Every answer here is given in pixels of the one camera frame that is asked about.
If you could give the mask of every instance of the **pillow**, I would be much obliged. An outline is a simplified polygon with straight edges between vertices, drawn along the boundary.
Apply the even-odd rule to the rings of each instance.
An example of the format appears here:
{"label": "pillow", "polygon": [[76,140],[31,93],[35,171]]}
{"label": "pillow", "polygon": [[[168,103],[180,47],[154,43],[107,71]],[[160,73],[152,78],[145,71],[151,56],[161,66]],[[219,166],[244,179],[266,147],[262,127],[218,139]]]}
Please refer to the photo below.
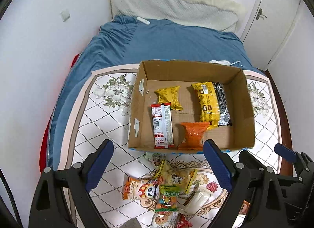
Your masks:
{"label": "pillow", "polygon": [[186,26],[201,26],[235,32],[245,8],[231,0],[110,0],[112,17],[128,15],[169,19]]}

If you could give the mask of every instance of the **blue gripper pad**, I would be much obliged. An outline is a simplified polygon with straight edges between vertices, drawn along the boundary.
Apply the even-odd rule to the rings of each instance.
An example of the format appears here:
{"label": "blue gripper pad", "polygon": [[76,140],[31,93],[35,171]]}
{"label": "blue gripper pad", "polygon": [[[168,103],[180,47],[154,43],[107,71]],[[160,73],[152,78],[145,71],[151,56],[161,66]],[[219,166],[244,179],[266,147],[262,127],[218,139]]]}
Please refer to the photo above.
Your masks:
{"label": "blue gripper pad", "polygon": [[208,161],[211,169],[214,172],[221,188],[226,189],[228,192],[232,190],[231,174],[213,146],[209,142],[205,141],[203,146],[203,152],[206,160]]}
{"label": "blue gripper pad", "polygon": [[97,159],[94,161],[92,167],[87,173],[87,183],[85,190],[89,193],[95,189],[103,175],[111,157],[113,156],[113,143],[108,141],[104,149],[98,154]]}
{"label": "blue gripper pad", "polygon": [[275,153],[290,163],[296,162],[296,153],[284,145],[277,143],[274,147]]}

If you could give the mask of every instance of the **door handle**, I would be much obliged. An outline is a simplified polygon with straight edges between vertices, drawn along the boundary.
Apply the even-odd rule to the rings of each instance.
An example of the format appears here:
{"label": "door handle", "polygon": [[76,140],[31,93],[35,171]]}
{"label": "door handle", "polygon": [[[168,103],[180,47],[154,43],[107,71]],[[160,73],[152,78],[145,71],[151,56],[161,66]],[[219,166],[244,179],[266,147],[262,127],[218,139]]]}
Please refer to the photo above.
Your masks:
{"label": "door handle", "polygon": [[267,17],[264,14],[262,14],[262,11],[263,11],[262,9],[259,9],[257,16],[256,16],[256,19],[259,19],[259,18],[267,19]]}

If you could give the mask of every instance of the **orange snack package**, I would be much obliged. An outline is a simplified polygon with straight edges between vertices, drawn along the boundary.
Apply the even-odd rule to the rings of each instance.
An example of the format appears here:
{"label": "orange snack package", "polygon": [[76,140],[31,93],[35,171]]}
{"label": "orange snack package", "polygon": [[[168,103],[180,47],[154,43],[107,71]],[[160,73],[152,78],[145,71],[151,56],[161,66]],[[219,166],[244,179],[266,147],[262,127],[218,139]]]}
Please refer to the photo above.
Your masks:
{"label": "orange snack package", "polygon": [[203,145],[200,143],[204,132],[209,126],[209,122],[182,122],[184,126],[184,140],[178,146],[178,150],[203,150]]}

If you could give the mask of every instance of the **bed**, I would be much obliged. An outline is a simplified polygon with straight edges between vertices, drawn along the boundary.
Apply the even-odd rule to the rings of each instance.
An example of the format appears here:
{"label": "bed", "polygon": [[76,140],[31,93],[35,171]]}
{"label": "bed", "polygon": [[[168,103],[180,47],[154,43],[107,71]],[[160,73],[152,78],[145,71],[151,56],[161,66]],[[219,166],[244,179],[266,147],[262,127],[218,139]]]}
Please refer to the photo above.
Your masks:
{"label": "bed", "polygon": [[[214,1],[216,10],[212,9]],[[228,0],[218,4],[214,1],[166,0],[173,14],[156,14],[150,8],[138,8],[138,0],[111,0],[113,15],[116,15],[114,20],[101,26],[98,35],[79,55],[64,83],[49,125],[47,165],[54,170],[69,168],[95,152],[104,139],[110,139],[115,146],[114,155],[97,188],[90,193],[110,227],[119,227],[133,217],[142,227],[149,227],[153,216],[154,202],[123,201],[121,197],[125,176],[142,178],[153,173],[144,153],[127,147],[132,86],[142,60],[194,60],[242,68],[255,112],[255,146],[248,151],[276,173],[280,171],[281,158],[274,153],[274,145],[282,143],[281,128],[271,83],[252,67],[243,44],[233,33],[241,20],[240,6]],[[210,10],[213,18],[223,13],[225,20],[213,23],[215,20],[194,18],[197,23],[191,26],[189,18],[181,17],[182,11],[177,12],[178,3],[185,9],[187,5],[197,4],[196,8],[188,7],[198,11]],[[137,20],[135,14],[153,19],[147,19],[147,25]],[[113,96],[119,98],[121,105],[112,104]],[[226,152],[238,161],[240,151]],[[215,192],[197,215],[189,217],[195,228],[208,226],[223,204],[226,190],[219,186],[204,155],[170,154],[167,159],[176,168],[197,167],[202,185]],[[66,198],[77,226],[83,227],[68,192]],[[234,227],[240,226],[243,218],[243,215],[238,216]]]}

